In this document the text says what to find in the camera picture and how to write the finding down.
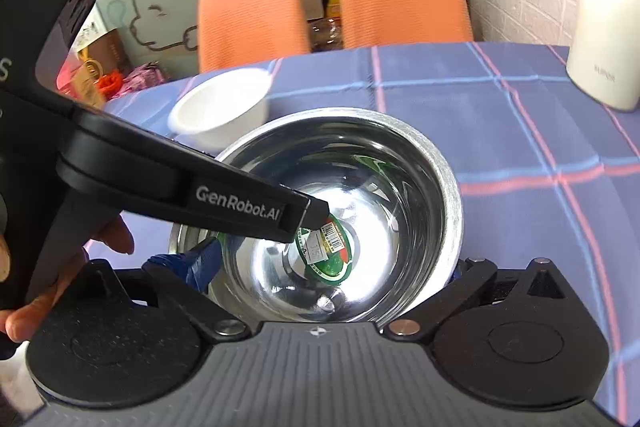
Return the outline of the person's left hand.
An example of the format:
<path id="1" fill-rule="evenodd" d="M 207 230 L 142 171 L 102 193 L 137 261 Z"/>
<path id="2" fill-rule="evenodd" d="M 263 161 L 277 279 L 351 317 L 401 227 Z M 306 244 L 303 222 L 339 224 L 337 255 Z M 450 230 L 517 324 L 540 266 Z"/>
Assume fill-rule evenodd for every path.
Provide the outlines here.
<path id="1" fill-rule="evenodd" d="M 105 244 L 119 254 L 132 255 L 134 253 L 134 238 L 126 222 L 120 216 L 105 225 L 92 240 Z M 29 340 L 88 260 L 87 251 L 85 248 L 81 248 L 70 257 L 70 260 L 55 277 L 53 284 L 38 297 L 20 309 L 2 310 L 1 332 L 5 333 L 14 343 Z"/>

